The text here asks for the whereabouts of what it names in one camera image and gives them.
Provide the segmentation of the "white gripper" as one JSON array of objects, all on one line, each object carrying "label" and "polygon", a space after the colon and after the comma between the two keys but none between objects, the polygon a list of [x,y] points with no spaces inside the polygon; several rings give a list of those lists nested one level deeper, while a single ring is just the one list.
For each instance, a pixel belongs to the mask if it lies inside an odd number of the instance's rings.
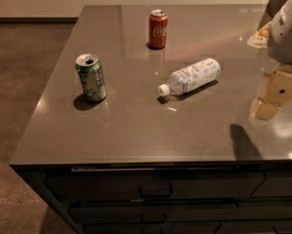
[{"label": "white gripper", "polygon": [[253,116],[271,120],[292,100],[292,0],[287,0],[271,21],[269,55],[280,63],[272,74],[264,74],[258,96],[253,100]]}]

